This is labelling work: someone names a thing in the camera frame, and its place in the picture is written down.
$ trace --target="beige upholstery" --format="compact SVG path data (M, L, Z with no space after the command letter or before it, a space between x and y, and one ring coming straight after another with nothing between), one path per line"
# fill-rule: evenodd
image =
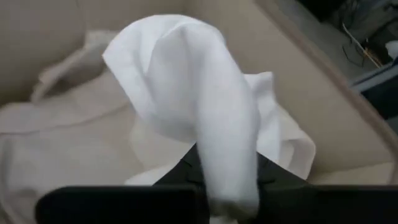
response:
M359 96L365 112L349 100L344 84L336 85L281 28L277 9L266 8L252 0L0 0L0 103L27 99L40 69L76 50L85 29L184 13L219 28L244 73L275 73L280 104L317 145L310 180L389 183L396 136ZM358 175L362 171L373 175Z

